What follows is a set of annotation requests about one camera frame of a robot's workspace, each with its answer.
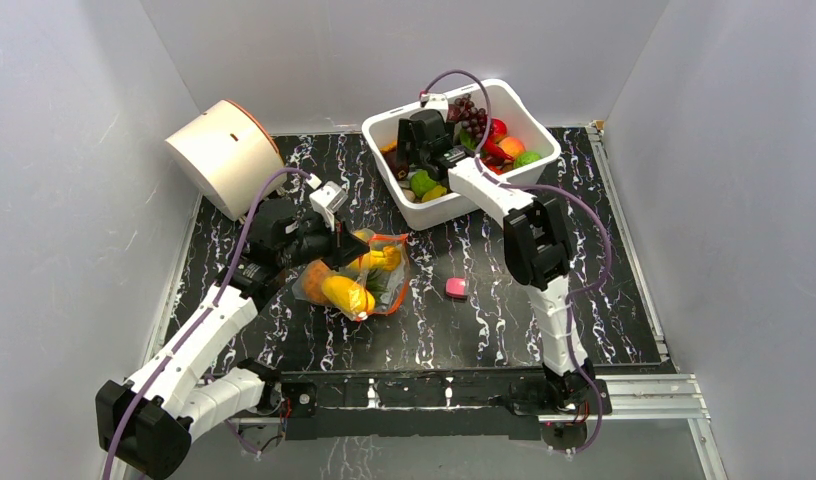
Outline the clear zip top bag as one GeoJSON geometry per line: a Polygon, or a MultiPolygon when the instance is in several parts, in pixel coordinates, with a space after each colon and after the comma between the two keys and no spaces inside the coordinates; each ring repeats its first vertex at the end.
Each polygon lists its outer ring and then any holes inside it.
{"type": "MultiPolygon", "coordinates": [[[[408,236],[406,234],[398,235],[405,235],[406,239],[403,244],[402,263],[396,270],[392,272],[387,272],[383,270],[369,270],[355,273],[347,270],[346,267],[341,268],[339,270],[334,270],[330,268],[332,270],[331,275],[341,275],[349,277],[356,281],[357,283],[359,283],[360,285],[364,286],[367,290],[369,290],[372,293],[376,301],[376,306],[374,312],[366,319],[368,319],[371,316],[390,315],[394,313],[402,305],[403,300],[406,296],[407,289],[409,286],[409,273],[410,273],[409,256],[407,253],[408,236]]],[[[299,285],[300,275],[292,286],[292,293],[296,299],[303,302],[307,302],[301,298],[301,287],[299,285]]],[[[323,307],[336,308],[332,303],[329,306],[323,307]]],[[[352,320],[350,318],[348,319],[355,322],[361,322],[366,320],[366,319],[352,320]]]]}

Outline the orange toy pineapple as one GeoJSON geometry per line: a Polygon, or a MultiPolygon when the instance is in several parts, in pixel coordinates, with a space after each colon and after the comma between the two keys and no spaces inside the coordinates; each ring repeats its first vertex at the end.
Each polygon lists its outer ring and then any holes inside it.
{"type": "Polygon", "coordinates": [[[329,306],[328,297],[323,293],[322,284],[332,273],[332,270],[322,261],[311,262],[299,278],[301,298],[311,304],[329,306]]]}

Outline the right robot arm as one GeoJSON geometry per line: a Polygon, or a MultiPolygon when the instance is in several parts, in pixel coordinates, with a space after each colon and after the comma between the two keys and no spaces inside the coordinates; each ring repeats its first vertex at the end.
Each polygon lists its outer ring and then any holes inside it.
{"type": "Polygon", "coordinates": [[[454,144],[437,110],[422,109],[399,120],[397,157],[447,184],[501,226],[506,268],[524,287],[540,330],[545,384],[532,390],[534,402],[574,413],[596,384],[571,307],[573,247],[557,199],[562,190],[540,196],[536,185],[505,182],[475,152],[454,144]]]}

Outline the yellow mango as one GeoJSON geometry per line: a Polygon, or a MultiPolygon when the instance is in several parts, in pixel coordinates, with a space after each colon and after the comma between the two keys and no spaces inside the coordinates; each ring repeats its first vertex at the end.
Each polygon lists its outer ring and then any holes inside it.
{"type": "Polygon", "coordinates": [[[352,320],[366,319],[375,310],[372,293],[349,277],[331,275],[322,282],[321,290],[329,302],[352,320]]]}

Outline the yellow banana bunch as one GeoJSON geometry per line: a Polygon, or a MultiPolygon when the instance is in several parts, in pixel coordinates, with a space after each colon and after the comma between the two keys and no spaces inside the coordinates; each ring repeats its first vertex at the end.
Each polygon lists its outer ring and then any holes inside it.
{"type": "Polygon", "coordinates": [[[352,261],[347,270],[355,273],[369,270],[392,272],[401,265],[405,235],[378,234],[370,229],[356,230],[353,234],[363,240],[370,251],[352,261]]]}

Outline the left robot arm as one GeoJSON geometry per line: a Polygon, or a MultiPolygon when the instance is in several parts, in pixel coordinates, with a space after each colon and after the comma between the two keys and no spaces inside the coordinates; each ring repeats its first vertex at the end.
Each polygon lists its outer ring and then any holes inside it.
{"type": "Polygon", "coordinates": [[[252,208],[228,264],[185,325],[124,381],[98,390],[102,478],[111,478],[121,461],[150,479],[167,479],[215,426],[245,410],[277,412],[288,401],[278,370],[245,359],[214,381],[205,382],[204,374],[284,287],[287,270],[315,260],[345,267],[368,251],[330,206],[303,215],[284,200],[252,208]]]}

